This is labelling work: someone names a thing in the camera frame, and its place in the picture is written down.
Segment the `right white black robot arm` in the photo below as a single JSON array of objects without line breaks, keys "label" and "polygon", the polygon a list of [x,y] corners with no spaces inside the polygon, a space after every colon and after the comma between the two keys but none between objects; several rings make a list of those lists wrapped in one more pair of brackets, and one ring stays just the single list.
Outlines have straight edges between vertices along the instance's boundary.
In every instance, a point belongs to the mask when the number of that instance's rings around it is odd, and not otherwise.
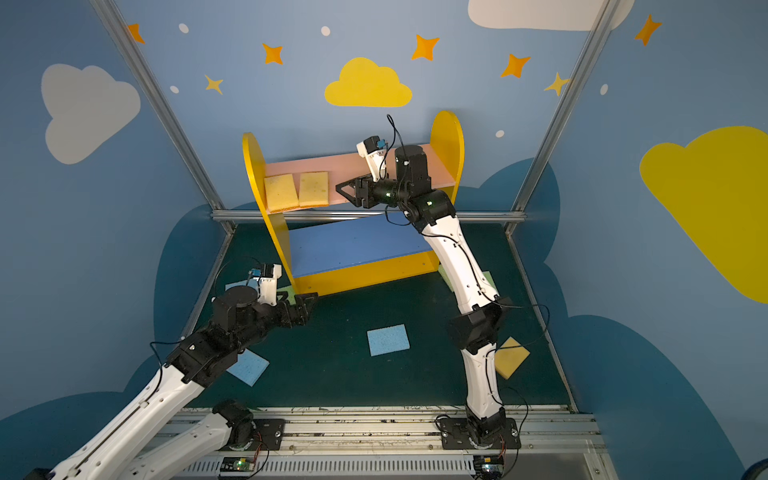
[{"label": "right white black robot arm", "polygon": [[502,435],[506,413],[499,398],[493,366],[498,332],[511,304],[487,281],[465,239],[450,196],[432,187],[428,158],[419,145],[394,150],[396,176],[386,173],[391,149],[378,136],[357,144],[369,173],[335,186],[352,205],[370,209],[396,207],[421,235],[447,274],[460,316],[448,324],[452,342],[460,349],[467,379],[466,416],[474,445],[487,447]]}]

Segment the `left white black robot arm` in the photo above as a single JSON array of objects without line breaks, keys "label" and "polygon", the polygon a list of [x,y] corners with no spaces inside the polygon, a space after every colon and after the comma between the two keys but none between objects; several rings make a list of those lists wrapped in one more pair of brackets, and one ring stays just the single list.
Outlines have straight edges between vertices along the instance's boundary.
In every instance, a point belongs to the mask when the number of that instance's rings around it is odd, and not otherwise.
[{"label": "left white black robot arm", "polygon": [[304,325],[316,293],[281,293],[273,300],[250,286],[235,286],[213,300],[208,324],[181,340],[145,391],[76,453],[29,479],[113,479],[178,411],[215,382],[247,347],[277,327]]}]

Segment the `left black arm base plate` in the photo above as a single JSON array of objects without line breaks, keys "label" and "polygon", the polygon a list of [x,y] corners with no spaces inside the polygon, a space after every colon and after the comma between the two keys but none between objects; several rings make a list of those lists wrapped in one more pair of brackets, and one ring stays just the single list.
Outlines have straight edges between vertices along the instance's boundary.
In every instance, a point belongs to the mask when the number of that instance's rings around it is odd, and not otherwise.
[{"label": "left black arm base plate", "polygon": [[230,450],[255,450],[258,446],[270,451],[281,447],[286,421],[284,419],[246,420],[234,426],[227,447]]}]

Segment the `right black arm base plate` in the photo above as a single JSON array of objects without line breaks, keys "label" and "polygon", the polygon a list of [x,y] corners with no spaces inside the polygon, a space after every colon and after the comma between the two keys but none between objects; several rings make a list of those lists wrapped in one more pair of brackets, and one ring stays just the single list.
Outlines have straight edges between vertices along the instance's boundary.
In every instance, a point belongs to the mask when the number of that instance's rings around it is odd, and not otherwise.
[{"label": "right black arm base plate", "polygon": [[435,421],[444,450],[517,449],[519,429],[513,419],[480,423],[467,418],[438,416]]}]

